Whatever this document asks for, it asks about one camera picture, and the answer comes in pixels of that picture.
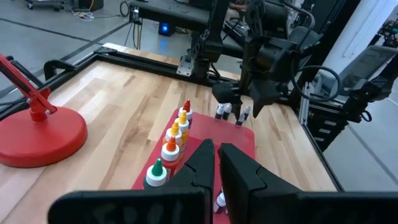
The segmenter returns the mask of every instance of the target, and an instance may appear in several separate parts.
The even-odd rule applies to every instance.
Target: white wall
[[[340,73],[368,46],[396,6],[397,0],[362,0],[323,66]]]
[[[395,7],[395,9],[392,11],[392,13],[390,14],[390,16],[388,17],[389,20],[396,20],[398,19],[398,7]]]

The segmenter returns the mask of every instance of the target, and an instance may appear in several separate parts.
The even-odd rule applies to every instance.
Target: red lamp base
[[[40,167],[71,156],[84,145],[87,125],[76,111],[57,107],[42,122],[33,122],[30,109],[0,121],[0,163]]]

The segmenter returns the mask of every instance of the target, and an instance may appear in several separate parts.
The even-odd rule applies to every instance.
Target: red lamp arm
[[[42,91],[29,83],[29,81],[14,67],[7,58],[0,54],[0,72],[2,72],[14,84],[22,94],[31,100],[30,108],[34,113],[45,113],[50,111],[54,113],[57,108],[47,100],[50,94],[50,89],[46,88]]]

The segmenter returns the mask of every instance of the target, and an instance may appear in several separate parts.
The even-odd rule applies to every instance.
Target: small bottle
[[[250,106],[245,107],[245,109],[243,110],[244,113],[244,120],[248,119],[248,116],[250,114]]]
[[[191,110],[191,101],[189,99],[187,99],[184,106],[178,111],[178,117],[181,116],[183,110],[187,112],[187,120],[189,122],[188,129],[191,129],[193,110]]]
[[[224,120],[228,120],[229,114],[231,113],[232,110],[232,106],[228,103],[225,107],[224,107],[224,113],[223,113],[223,119]]]
[[[214,202],[213,211],[220,214],[225,209],[225,205],[224,193],[221,193]]]
[[[178,128],[182,133],[180,154],[184,153],[185,147],[187,146],[189,136],[189,121],[187,120],[187,111],[183,110],[180,117],[175,120],[178,122]]]
[[[217,107],[217,111],[216,111],[216,119],[221,119],[221,117],[223,116],[224,113],[224,105],[220,104]]]
[[[166,131],[166,135],[163,138],[163,144],[168,143],[172,136],[175,137],[175,142],[177,143],[177,145],[181,147],[182,132],[179,129],[177,121],[175,121],[173,126]]]
[[[167,171],[166,180],[169,180],[174,176],[174,172],[177,168],[178,162],[180,161],[178,159],[180,148],[176,145],[174,136],[170,138],[170,141],[167,144],[163,145],[161,155],[163,166]]]
[[[243,121],[244,121],[244,113],[241,113],[241,115],[239,116],[239,119],[238,120],[236,120],[236,125],[239,125],[239,126],[242,126],[242,124],[243,124]]]
[[[166,183],[167,171],[162,165],[162,160],[157,159],[155,164],[147,169],[144,179],[144,190],[156,189]]]

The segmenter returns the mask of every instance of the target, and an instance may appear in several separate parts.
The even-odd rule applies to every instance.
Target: white bottle cap
[[[173,135],[172,135],[172,129],[171,128],[169,128],[167,131],[166,131],[166,136],[165,136],[165,138],[166,138],[166,141],[167,142],[169,142],[169,140],[170,140],[170,138],[172,137]],[[182,138],[182,132],[181,132],[181,130],[178,130],[178,135],[176,135],[176,136],[174,136],[175,137],[175,143],[180,143],[180,141],[181,141],[181,138]]]
[[[179,122],[178,122],[178,128],[179,128],[180,131],[182,131],[182,132],[188,131],[188,128],[189,128],[189,121],[188,121],[188,118],[187,118],[185,124],[182,124],[182,123],[179,123]]]
[[[164,160],[170,161],[170,162],[176,161],[178,159],[179,155],[180,155],[180,148],[177,144],[175,145],[175,150],[172,152],[167,150],[167,143],[162,146],[161,156]]]
[[[230,113],[231,110],[232,110],[232,106],[231,106],[230,104],[227,104],[227,105],[224,107],[224,112],[225,112],[225,113]]]
[[[244,121],[244,113],[241,113],[241,115],[239,116],[238,121],[239,122],[243,122]]]
[[[154,165],[150,166],[147,169],[147,176],[145,178],[145,180],[147,181],[147,183],[153,187],[160,187],[162,185],[164,185],[164,183],[166,183],[166,177],[167,177],[167,170],[165,167],[162,167],[162,175],[160,176],[155,176],[154,174],[152,174],[152,168],[154,167]]]
[[[220,207],[224,207],[226,205],[225,203],[225,198],[224,198],[224,193],[221,193],[218,197],[217,197],[217,205],[219,205]]]
[[[178,111],[178,117],[180,117],[181,114],[182,114],[182,111],[183,111],[182,108],[183,107],[181,107],[180,110]],[[193,115],[193,110],[192,109],[190,109],[189,112],[187,111],[187,119],[192,119],[192,115]]]
[[[250,113],[250,106],[245,107],[243,112],[246,113],[246,114]]]
[[[224,105],[218,105],[217,107],[217,114],[223,114],[224,112]]]

